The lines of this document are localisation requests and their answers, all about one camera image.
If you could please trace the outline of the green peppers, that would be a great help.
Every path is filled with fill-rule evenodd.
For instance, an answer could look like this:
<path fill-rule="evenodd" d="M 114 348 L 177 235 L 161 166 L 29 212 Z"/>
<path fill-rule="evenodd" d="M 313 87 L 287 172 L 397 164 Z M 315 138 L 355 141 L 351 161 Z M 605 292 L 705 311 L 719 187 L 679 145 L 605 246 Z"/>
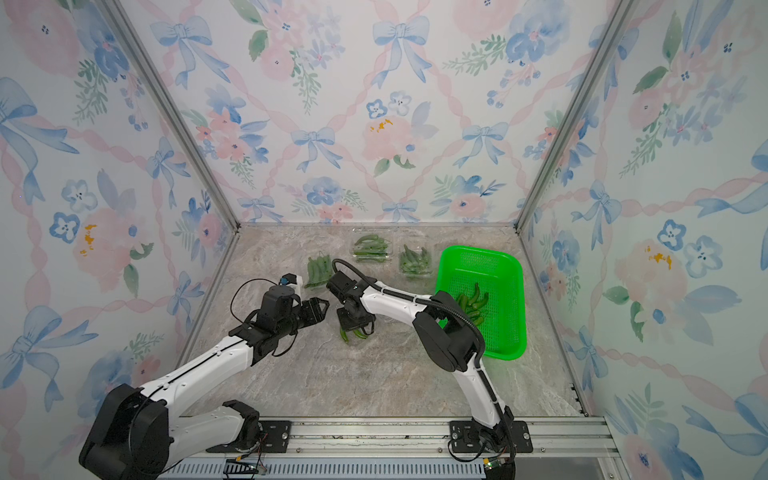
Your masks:
<path fill-rule="evenodd" d="M 455 295 L 454 299 L 475 326 L 479 327 L 484 323 L 490 295 L 479 283 L 475 283 L 470 291 Z"/>

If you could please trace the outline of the bright green plastic basket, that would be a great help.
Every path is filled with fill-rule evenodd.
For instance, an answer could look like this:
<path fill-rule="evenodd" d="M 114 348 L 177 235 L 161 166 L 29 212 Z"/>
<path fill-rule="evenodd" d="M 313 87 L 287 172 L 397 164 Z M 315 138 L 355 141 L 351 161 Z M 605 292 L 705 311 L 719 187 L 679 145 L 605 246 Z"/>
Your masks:
<path fill-rule="evenodd" d="M 485 355 L 513 361 L 527 348 L 523 269 L 508 253 L 450 246 L 441 256 L 437 289 L 449 293 L 486 342 Z"/>

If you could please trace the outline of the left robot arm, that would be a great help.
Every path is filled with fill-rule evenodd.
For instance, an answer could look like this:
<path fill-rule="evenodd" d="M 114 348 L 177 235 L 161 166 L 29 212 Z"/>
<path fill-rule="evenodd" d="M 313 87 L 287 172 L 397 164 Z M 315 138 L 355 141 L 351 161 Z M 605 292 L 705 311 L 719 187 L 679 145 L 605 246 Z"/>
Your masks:
<path fill-rule="evenodd" d="M 249 454 L 266 438 L 259 412 L 239 400 L 195 416 L 186 411 L 228 378 L 273 356 L 281 339 L 325 320 L 329 301 L 303 300 L 273 285 L 261 305 L 212 348 L 141 386 L 120 384 L 105 397 L 79 454 L 100 479 L 156 479 L 210 448 Z"/>

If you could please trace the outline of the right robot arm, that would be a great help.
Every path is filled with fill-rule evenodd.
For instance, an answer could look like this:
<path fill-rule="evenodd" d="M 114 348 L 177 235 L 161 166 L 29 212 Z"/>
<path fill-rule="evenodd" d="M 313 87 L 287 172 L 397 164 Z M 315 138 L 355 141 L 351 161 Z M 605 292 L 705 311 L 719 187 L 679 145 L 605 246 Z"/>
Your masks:
<path fill-rule="evenodd" d="M 497 395 L 482 363 L 485 340 L 448 293 L 417 295 L 371 277 L 354 280 L 338 271 L 326 287 L 340 302 L 340 326 L 351 331 L 374 325 L 379 315 L 413 328 L 431 361 L 454 375 L 480 437 L 494 451 L 512 451 L 514 415 Z"/>

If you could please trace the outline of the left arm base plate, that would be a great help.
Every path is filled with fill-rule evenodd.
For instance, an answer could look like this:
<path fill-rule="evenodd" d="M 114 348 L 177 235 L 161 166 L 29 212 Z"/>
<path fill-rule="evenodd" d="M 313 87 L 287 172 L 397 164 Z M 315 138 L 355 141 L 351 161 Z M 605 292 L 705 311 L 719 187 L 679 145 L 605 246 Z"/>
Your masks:
<path fill-rule="evenodd" d="M 233 442 L 206 449 L 207 453 L 285 453 L 288 449 L 292 422 L 260 420 L 247 422 Z"/>

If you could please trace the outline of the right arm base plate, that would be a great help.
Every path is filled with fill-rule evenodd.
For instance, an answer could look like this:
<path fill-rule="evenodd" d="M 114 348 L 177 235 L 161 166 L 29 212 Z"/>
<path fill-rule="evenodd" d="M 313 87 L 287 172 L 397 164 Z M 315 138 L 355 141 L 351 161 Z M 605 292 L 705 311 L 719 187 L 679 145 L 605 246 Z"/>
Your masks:
<path fill-rule="evenodd" d="M 484 446 L 489 452 L 532 453 L 534 450 L 528 425 L 515 420 L 511 423 L 511 439 L 507 438 L 503 426 L 488 428 L 474 420 L 453 420 L 449 422 L 449 445 L 453 453 L 476 454 Z"/>

